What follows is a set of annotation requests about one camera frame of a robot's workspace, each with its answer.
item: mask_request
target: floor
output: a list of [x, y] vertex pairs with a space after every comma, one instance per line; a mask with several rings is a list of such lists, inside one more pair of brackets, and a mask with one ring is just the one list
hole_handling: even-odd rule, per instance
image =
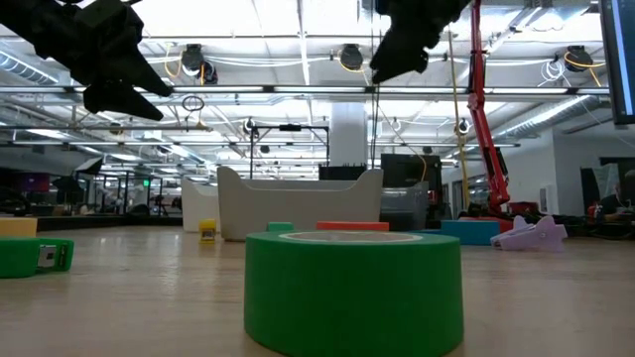
[[[242, 329], [243, 244], [172, 227], [46, 235], [75, 241], [72, 270], [0, 281], [2, 356], [278, 356]], [[466, 247], [463, 285], [449, 356], [635, 356], [635, 244]]]

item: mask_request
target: monitor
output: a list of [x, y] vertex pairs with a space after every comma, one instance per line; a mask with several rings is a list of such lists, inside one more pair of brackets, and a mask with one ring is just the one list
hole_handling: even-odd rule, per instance
[[613, 121], [635, 124], [635, 1], [600, 0]]

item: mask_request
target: ceiling pipe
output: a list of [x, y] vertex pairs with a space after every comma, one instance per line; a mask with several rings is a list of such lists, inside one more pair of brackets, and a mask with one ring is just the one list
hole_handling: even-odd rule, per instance
[[504, 128], [492, 132], [494, 139], [513, 137], [526, 138], [547, 128], [565, 123], [577, 116], [592, 112], [602, 106], [602, 100], [594, 95], [584, 95], [560, 103], [544, 104], [516, 117]]

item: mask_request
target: pillar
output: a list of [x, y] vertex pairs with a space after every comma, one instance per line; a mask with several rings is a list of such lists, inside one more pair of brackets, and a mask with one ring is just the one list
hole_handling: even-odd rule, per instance
[[368, 163], [368, 121], [364, 103], [333, 103], [330, 115], [330, 165]]

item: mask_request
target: yellow block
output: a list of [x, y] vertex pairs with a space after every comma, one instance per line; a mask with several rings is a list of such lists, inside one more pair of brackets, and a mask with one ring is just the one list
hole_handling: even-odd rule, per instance
[[38, 218], [0, 218], [0, 236], [35, 238]]
[[216, 220], [203, 219], [198, 223], [200, 243], [213, 243], [216, 239]]

